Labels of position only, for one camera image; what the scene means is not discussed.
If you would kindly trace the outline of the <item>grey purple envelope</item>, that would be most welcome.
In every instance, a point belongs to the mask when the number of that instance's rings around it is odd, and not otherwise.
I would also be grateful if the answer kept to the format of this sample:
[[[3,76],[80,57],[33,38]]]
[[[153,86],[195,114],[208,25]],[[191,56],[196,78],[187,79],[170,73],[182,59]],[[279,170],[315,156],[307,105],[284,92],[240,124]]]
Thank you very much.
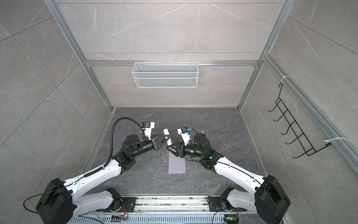
[[[173,174],[185,174],[186,162],[184,158],[176,157],[172,153],[169,153],[168,173]]]

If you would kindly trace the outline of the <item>white glue stick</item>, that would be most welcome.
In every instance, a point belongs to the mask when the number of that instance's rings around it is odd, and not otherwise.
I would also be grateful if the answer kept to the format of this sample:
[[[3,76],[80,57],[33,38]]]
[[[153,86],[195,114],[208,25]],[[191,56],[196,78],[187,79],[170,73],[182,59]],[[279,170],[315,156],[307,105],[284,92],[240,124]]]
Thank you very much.
[[[169,130],[166,128],[166,129],[163,130],[163,132],[164,132],[164,135],[165,135],[166,140],[167,140],[166,141],[167,146],[171,146],[172,145],[172,139],[171,139]]]

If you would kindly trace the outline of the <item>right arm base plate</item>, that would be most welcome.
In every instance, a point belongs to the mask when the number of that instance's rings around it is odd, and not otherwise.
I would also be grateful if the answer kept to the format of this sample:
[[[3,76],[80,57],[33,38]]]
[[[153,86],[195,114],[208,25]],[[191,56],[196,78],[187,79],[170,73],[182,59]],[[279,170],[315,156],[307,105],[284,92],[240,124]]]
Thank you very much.
[[[207,203],[209,205],[209,210],[211,212],[217,212],[217,211],[223,210],[223,206],[222,206],[220,197],[208,196]]]

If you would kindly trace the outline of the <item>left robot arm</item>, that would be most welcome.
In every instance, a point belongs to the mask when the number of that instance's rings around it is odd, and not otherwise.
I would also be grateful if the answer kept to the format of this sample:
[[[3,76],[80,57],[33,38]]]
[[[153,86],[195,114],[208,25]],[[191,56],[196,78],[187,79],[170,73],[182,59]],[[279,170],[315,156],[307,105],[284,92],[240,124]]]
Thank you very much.
[[[36,206],[37,213],[45,224],[69,221],[78,208],[75,200],[104,181],[128,170],[135,164],[136,156],[162,148],[168,139],[168,135],[154,135],[151,139],[139,141],[137,135],[127,136],[119,153],[110,162],[71,180],[52,180]]]

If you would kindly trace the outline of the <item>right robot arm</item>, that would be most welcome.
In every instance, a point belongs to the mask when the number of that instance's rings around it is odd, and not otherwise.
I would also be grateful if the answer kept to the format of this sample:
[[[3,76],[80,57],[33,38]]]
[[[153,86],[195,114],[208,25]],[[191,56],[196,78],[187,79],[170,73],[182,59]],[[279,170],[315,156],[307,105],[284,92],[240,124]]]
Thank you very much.
[[[254,174],[234,164],[215,151],[204,133],[193,138],[189,132],[170,135],[164,130],[167,149],[176,157],[198,157],[205,169],[230,179],[241,186],[244,192],[227,188],[221,195],[224,210],[245,209],[257,213],[267,224],[281,224],[291,201],[279,181],[272,175],[267,177]]]

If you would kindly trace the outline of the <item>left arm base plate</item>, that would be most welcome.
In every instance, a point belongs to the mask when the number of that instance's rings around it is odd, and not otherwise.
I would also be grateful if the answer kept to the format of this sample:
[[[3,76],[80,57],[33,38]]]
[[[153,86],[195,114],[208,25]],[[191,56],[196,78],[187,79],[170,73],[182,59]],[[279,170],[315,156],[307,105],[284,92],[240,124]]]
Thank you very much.
[[[136,197],[123,197],[122,202],[121,202],[121,207],[117,212],[124,213],[124,211],[125,211],[124,207],[126,208],[127,213],[134,212],[136,200],[137,200]]]

